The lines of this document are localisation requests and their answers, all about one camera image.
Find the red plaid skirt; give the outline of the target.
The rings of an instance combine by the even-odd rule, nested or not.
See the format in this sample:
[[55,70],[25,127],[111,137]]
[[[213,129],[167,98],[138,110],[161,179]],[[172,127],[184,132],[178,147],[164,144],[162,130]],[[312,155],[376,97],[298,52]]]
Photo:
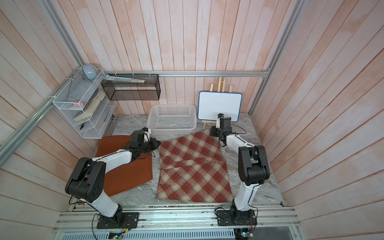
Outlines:
[[159,148],[158,200],[229,203],[227,162],[209,130],[163,142]]

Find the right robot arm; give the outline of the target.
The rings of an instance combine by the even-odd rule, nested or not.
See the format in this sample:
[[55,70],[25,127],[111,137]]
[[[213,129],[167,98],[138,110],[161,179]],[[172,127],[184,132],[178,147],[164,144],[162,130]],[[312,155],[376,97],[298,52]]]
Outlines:
[[215,127],[211,127],[210,136],[218,137],[225,147],[238,154],[238,173],[241,180],[239,192],[231,206],[232,215],[247,213],[251,210],[256,192],[270,178],[270,169],[265,147],[253,145],[240,134],[232,131],[231,118],[218,114]]

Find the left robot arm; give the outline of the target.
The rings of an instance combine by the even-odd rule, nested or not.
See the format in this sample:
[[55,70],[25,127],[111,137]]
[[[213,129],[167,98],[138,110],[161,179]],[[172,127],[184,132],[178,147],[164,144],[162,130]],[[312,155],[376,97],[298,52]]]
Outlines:
[[123,165],[149,155],[161,142],[150,137],[151,130],[143,128],[131,134],[131,140],[121,149],[95,158],[80,158],[66,184],[65,192],[86,202],[106,218],[115,217],[119,205],[104,191],[105,175]]

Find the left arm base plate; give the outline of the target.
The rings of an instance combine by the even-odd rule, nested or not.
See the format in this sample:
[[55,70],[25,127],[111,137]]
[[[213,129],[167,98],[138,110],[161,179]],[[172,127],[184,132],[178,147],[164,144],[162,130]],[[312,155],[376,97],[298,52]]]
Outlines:
[[118,212],[111,218],[100,216],[97,229],[136,229],[138,220],[138,212]]

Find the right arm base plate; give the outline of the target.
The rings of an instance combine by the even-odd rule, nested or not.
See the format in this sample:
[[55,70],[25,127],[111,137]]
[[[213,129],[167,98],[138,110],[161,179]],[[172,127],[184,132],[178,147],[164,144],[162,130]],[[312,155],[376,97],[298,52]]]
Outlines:
[[219,226],[251,226],[258,225],[257,216],[254,210],[245,212],[237,210],[225,210],[224,208],[217,208],[214,210],[217,217]]

